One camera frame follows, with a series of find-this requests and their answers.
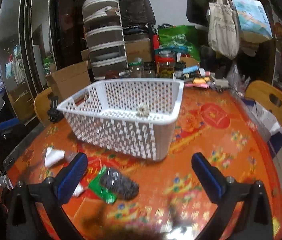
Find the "white ribbed round ornament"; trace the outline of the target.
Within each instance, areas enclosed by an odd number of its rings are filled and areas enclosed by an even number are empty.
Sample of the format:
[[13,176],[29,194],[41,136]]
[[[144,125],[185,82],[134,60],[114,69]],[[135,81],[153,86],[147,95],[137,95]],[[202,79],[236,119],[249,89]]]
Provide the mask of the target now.
[[150,115],[150,109],[146,103],[143,103],[137,108],[137,116],[141,118],[147,118]]

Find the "dark grey sock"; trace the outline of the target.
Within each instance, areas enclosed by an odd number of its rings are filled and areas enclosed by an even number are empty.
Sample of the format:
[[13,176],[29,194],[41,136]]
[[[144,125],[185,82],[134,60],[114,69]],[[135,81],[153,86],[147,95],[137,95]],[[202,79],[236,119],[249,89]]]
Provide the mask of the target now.
[[111,167],[101,175],[100,184],[123,200],[132,200],[139,193],[139,185],[135,181]]

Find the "grey stacked drawer unit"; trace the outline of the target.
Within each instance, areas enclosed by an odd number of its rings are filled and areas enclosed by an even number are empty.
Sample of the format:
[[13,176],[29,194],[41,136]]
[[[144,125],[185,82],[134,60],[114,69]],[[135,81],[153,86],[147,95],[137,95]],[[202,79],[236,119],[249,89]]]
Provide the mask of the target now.
[[86,0],[82,16],[94,79],[120,77],[128,63],[119,1]]

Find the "small white ball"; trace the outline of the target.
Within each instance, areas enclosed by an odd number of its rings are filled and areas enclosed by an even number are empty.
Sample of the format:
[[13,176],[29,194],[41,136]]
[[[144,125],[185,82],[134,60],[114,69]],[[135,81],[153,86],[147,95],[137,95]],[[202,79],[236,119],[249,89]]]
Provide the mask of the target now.
[[85,187],[81,185],[81,183],[78,183],[76,186],[72,196],[73,197],[79,197],[83,192],[85,191]]

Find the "beige canvas tote bag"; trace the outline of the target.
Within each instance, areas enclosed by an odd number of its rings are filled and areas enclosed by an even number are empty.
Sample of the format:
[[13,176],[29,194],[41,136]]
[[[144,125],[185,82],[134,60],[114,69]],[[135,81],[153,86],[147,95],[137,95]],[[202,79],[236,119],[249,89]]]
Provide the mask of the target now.
[[232,0],[209,3],[208,44],[213,51],[234,59],[240,47],[238,17]]

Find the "right wooden chair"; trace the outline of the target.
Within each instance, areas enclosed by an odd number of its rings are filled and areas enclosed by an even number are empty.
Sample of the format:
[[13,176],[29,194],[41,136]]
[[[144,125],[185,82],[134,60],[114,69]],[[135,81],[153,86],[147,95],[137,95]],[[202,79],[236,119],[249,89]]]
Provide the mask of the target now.
[[270,111],[282,127],[282,91],[264,81],[253,81],[246,89],[245,97],[260,103]]

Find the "white perforated plastic basket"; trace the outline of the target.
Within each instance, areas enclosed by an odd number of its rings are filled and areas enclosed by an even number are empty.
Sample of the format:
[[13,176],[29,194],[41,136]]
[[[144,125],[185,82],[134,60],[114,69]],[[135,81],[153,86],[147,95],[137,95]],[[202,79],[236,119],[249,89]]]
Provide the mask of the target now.
[[[57,105],[80,141],[136,158],[163,160],[174,137],[184,82],[127,78],[97,81]],[[139,105],[150,109],[137,116]]]

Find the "green lid glass jar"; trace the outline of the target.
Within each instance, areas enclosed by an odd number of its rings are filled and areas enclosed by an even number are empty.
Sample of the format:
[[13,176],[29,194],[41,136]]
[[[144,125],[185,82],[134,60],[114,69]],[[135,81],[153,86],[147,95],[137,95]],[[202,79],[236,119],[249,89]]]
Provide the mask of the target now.
[[129,68],[130,68],[130,77],[132,78],[142,77],[143,64],[141,62],[131,62],[129,64]]

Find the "blue illustrated paper bag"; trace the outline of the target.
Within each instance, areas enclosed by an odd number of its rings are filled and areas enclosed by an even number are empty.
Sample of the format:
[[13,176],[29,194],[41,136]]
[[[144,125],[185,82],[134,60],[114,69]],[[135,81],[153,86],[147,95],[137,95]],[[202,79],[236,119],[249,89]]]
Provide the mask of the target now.
[[242,39],[250,43],[272,40],[272,31],[264,7],[256,0],[232,0],[238,14]]

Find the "black phone stand clamp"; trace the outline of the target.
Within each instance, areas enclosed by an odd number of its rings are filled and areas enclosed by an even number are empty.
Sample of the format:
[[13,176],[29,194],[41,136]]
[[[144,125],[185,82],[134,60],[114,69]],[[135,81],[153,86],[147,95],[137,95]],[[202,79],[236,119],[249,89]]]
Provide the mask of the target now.
[[47,111],[49,121],[52,123],[57,123],[63,119],[63,113],[57,110],[58,96],[52,96],[50,98],[50,109]]

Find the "green shopping bag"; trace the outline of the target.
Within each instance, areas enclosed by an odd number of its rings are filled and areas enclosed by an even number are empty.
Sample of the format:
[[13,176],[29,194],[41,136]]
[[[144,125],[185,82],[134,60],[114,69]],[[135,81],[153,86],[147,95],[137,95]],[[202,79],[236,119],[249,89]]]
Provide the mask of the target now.
[[157,31],[161,47],[174,47],[185,54],[189,54],[196,61],[201,61],[197,29],[194,25],[158,28]]

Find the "white towel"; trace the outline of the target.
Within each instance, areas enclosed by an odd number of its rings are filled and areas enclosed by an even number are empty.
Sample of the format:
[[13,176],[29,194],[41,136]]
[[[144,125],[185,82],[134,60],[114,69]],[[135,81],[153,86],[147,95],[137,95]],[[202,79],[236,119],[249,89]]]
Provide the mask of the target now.
[[57,164],[60,160],[63,160],[65,156],[64,150],[58,150],[51,146],[47,147],[44,166],[47,168],[52,167],[53,165]]

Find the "red lid pickle jar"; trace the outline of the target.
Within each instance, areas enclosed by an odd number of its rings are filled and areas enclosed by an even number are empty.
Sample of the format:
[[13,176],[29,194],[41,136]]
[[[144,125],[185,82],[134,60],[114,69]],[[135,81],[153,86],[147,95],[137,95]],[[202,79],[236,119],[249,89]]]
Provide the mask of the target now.
[[161,78],[172,78],[175,66],[175,56],[171,50],[162,50],[158,54],[157,69]]

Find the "green foil packet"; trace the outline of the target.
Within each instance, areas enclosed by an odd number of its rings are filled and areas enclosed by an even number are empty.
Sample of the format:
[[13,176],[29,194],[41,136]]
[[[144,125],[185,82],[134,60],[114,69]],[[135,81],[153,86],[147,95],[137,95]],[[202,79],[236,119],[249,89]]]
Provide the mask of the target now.
[[106,174],[107,167],[103,166],[98,172],[97,176],[90,181],[88,189],[90,189],[95,195],[107,204],[114,204],[117,200],[117,196],[109,189],[101,185],[101,177]]

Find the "left wooden chair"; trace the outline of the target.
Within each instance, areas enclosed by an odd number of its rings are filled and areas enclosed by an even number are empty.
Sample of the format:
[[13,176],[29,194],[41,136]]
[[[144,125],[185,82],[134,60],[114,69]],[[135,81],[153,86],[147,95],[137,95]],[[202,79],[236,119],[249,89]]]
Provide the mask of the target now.
[[50,109],[51,103],[48,95],[52,93],[52,89],[49,87],[44,91],[40,92],[34,99],[33,107],[38,120],[44,125],[50,124],[48,110]]

